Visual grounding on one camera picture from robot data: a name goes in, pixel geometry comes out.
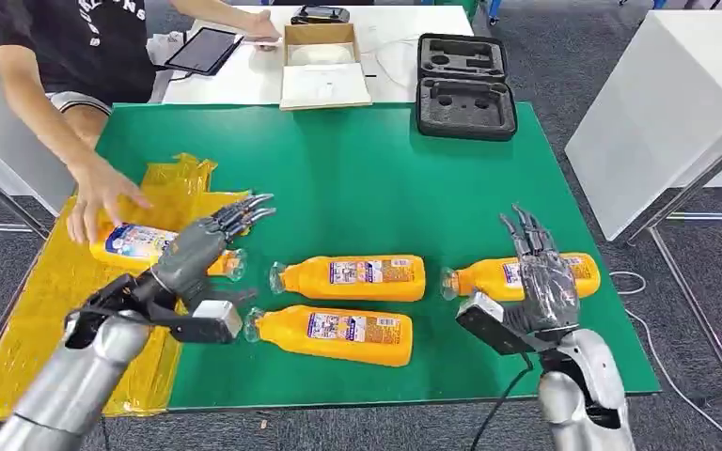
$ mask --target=gray carpet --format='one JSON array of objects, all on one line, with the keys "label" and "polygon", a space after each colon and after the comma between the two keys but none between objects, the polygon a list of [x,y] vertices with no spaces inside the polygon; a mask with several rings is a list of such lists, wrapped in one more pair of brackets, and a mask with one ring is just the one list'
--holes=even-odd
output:
[{"label": "gray carpet", "polygon": [[[479,35],[493,34],[505,41],[516,97],[533,102],[608,267],[640,272],[648,279],[647,290],[624,297],[624,303],[650,324],[657,350],[678,385],[692,396],[710,394],[722,390],[722,370],[654,244],[648,237],[634,248],[604,242],[562,154],[650,7],[649,0],[631,0],[623,8],[616,3],[509,0],[501,8],[498,25],[489,29],[479,14],[474,28]],[[148,11],[151,33],[182,29],[190,22],[160,2],[149,0]],[[722,190],[706,190],[687,210],[722,210]],[[666,223],[661,232],[722,336],[722,224]],[[0,257],[0,308],[37,246],[31,237],[8,235],[0,241],[0,256],[15,249],[23,252],[11,260]],[[645,339],[642,329],[637,330]],[[105,434],[101,428],[94,431],[86,449],[462,450],[471,444],[489,408],[473,404],[107,419]],[[722,423],[722,407],[708,413]],[[668,390],[631,398],[630,418],[638,449],[722,450],[722,434]],[[261,428],[264,420],[266,428]],[[506,403],[479,446],[481,450],[550,448],[534,401]]]}]

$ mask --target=tablet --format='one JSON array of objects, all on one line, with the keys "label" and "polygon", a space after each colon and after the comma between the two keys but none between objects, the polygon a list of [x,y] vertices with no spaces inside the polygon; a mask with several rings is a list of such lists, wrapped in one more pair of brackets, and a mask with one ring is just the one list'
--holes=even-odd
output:
[{"label": "tablet", "polygon": [[167,60],[165,66],[202,75],[214,75],[242,41],[243,36],[214,28],[201,28]]}]

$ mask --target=yellow plastic bag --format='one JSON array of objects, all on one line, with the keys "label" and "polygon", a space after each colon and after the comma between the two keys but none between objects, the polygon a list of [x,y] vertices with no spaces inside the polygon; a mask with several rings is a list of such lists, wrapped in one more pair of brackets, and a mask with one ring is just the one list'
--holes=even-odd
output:
[{"label": "yellow plastic bag", "polygon": [[[207,193],[216,163],[181,154],[176,163],[149,164],[141,189],[154,205],[144,210],[121,202],[129,223],[181,231],[195,218],[242,199],[247,193]],[[75,204],[68,200],[15,304],[0,341],[0,420],[9,416],[29,383],[62,337],[62,320],[87,296],[119,275],[93,258],[87,247],[68,237],[65,220]],[[165,410],[181,345],[163,328],[150,335],[109,399],[106,415],[151,415]]]}]

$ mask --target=green tabletop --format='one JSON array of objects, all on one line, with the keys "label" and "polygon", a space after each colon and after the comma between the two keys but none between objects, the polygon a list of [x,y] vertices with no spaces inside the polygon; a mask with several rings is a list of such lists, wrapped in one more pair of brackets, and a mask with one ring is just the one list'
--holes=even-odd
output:
[{"label": "green tabletop", "polygon": [[[507,143],[421,135],[409,105],[281,112],[277,106],[121,106],[99,152],[135,181],[145,164],[181,152],[219,163],[212,191],[274,193],[275,216],[236,243],[250,254],[238,287],[257,287],[254,305],[306,303],[399,312],[414,322],[411,363],[400,368],[285,352],[243,339],[185,345],[168,408],[258,408],[436,402],[497,397],[524,362],[500,357],[455,322],[458,301],[439,294],[441,267],[509,257],[497,215],[519,203],[563,251],[593,255],[602,286],[582,301],[582,325],[601,334],[627,392],[659,389],[647,357],[606,276],[535,113],[517,106],[519,132]],[[311,301],[275,296],[273,262],[314,256],[415,254],[428,285],[416,303]],[[513,390],[536,393],[539,369]]]}]

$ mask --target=person's hand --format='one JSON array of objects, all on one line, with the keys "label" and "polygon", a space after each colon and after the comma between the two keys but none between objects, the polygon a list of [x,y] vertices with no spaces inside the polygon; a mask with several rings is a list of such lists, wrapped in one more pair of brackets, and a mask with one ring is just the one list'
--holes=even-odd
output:
[{"label": "person's hand", "polygon": [[130,197],[140,207],[150,207],[139,188],[96,153],[88,154],[69,169],[79,184],[76,205],[68,216],[68,234],[76,242],[98,239],[96,217],[101,207],[115,227],[122,224],[118,212],[118,196],[121,194]]},{"label": "person's hand", "polygon": [[262,12],[253,14],[248,26],[244,32],[253,41],[257,41],[261,50],[272,50],[271,46],[264,46],[263,41],[267,40],[275,42],[280,39],[281,34],[275,29],[275,26],[270,22],[270,10],[265,9]]}]

